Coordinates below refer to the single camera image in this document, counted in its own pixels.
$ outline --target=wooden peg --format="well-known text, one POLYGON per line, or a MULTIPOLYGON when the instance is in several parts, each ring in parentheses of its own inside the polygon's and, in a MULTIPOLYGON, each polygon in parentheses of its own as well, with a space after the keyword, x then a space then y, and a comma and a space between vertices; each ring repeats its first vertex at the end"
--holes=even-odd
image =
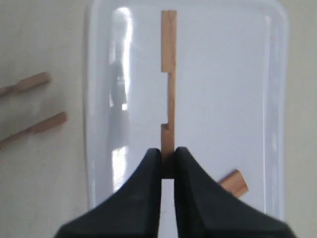
POLYGON ((7 144, 18 140, 19 138, 27 135, 27 134, 37 134, 37 133, 41 133, 44 131, 47 131, 49 129, 52 129, 56 126, 59 126, 63 123, 65 123, 67 121, 67 115, 65 112, 63 113, 59 113, 49 119, 46 119, 40 123, 37 123, 25 130, 22 130, 14 135, 9 136, 8 138, 0 141, 0 149, 3 148, 4 146, 6 146, 7 144))
POLYGON ((51 76, 47 72, 38 73, 31 77, 20 80, 18 83, 12 86, 0 88, 0 97, 9 95, 11 93, 20 93, 31 88, 40 86, 42 84, 49 83, 51 76))
POLYGON ((235 170, 224 179, 222 179, 219 184, 228 192, 231 192, 235 197, 240 197, 249 191, 249 188, 240 173, 240 171, 235 170))
POLYGON ((161 153, 165 160, 175 150, 176 11, 162 11, 161 30, 162 72, 168 73, 168 122, 161 125, 161 153))

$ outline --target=white surface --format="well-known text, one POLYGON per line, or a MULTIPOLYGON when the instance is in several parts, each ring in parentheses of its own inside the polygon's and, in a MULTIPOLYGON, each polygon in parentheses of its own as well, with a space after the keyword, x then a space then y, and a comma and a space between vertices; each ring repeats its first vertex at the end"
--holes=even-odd
MULTIPOLYGON (((28 124, 53 114, 49 109, 66 109, 70 120, 62 130, 22 139, 0 151, 1 238, 51 238, 61 224, 87 210, 82 51, 83 16, 89 2, 0 0, 0 86, 43 68, 54 79, 39 94, 0 103, 0 137, 21 126, 18 115, 24 115, 24 119, 32 116, 24 121, 28 124), (43 99, 47 102, 39 107, 38 116, 29 113, 33 108, 31 99, 39 105, 43 99)), ((285 219, 299 238, 316 238, 317 1, 282 3, 291 22, 285 110, 285 219)))
MULTIPOLYGON (((270 1, 94 2, 86 104, 91 207, 120 188, 148 148, 160 148, 164 9, 178 12, 176 146, 188 147, 215 180, 239 169, 250 189, 242 200, 283 219, 288 21, 270 1)), ((164 214, 174 213, 172 186, 163 182, 164 214)))

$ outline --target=wooden piece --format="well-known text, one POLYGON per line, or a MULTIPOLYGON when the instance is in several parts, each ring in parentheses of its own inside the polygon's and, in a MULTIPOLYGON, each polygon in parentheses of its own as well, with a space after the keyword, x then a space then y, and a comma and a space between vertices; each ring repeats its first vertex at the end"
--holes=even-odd
POLYGON ((18 83, 12 86, 0 88, 0 97, 17 92, 23 92, 31 88, 49 83, 51 76, 47 72, 38 73, 31 77, 20 80, 18 83))
POLYGON ((36 134, 36 133, 44 132, 46 130, 59 126, 65 123, 66 121, 67 121, 66 113, 65 112, 59 113, 55 115, 54 117, 46 119, 38 124, 35 124, 25 130, 20 131, 19 133, 11 135, 8 138, 0 141, 0 149, 13 141, 20 139, 22 136, 25 136, 30 133, 36 134))
POLYGON ((249 191, 249 188, 240 173, 240 171, 235 170, 227 177, 222 179, 219 184, 228 192, 231 192, 235 197, 240 197, 249 191))
POLYGON ((161 153, 174 152, 177 12, 162 11, 162 72, 168 73, 168 122, 161 125, 161 153))

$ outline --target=wooden stick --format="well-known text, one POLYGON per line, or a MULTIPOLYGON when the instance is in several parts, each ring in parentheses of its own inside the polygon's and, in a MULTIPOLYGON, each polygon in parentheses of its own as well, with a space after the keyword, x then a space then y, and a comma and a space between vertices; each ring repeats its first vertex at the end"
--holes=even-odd
POLYGON ((168 73, 168 122, 161 125, 161 153, 165 160, 174 152, 177 12, 162 11, 162 72, 168 73))
POLYGON ((18 83, 12 86, 0 88, 0 97, 9 95, 11 93, 23 92, 31 88, 40 86, 42 84, 49 83, 51 81, 51 76, 47 72, 42 72, 31 77, 20 80, 18 83))
POLYGON ((231 192, 235 197, 240 197, 249 191, 249 188, 240 173, 240 171, 235 170, 227 177, 222 179, 219 184, 228 192, 231 192))
POLYGON ((27 135, 27 134, 37 134, 44 131, 47 131, 49 129, 52 129, 56 126, 59 126, 67 121, 67 115, 65 112, 59 113, 55 115, 54 117, 51 117, 49 119, 46 119, 40 123, 37 123, 25 130, 22 130, 14 135, 9 136, 8 138, 0 141, 0 149, 2 149, 7 144, 20 139, 21 137, 27 135))

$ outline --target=wooden craft stick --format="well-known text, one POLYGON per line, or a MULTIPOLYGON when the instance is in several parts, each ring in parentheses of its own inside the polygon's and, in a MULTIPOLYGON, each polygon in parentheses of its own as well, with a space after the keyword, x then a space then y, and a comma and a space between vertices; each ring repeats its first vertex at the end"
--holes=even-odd
POLYGON ((65 112, 59 113, 49 119, 46 119, 38 124, 35 124, 25 130, 20 131, 14 135, 9 136, 8 138, 0 141, 0 149, 2 149, 7 144, 20 139, 22 136, 27 134, 36 134, 52 129, 56 126, 59 126, 67 121, 67 115, 65 112))
POLYGON ((168 73, 168 122, 161 125, 161 153, 165 160, 174 152, 176 32, 177 12, 162 11, 161 57, 162 72, 168 73))
POLYGON ((227 177, 222 179, 219 184, 228 192, 231 192, 235 197, 241 197, 249 188, 240 173, 240 171, 235 170, 227 177))
POLYGON ((49 83, 51 76, 47 72, 42 72, 31 77, 20 80, 18 83, 12 86, 0 88, 0 97, 9 95, 11 93, 20 93, 31 88, 40 86, 42 84, 49 83))

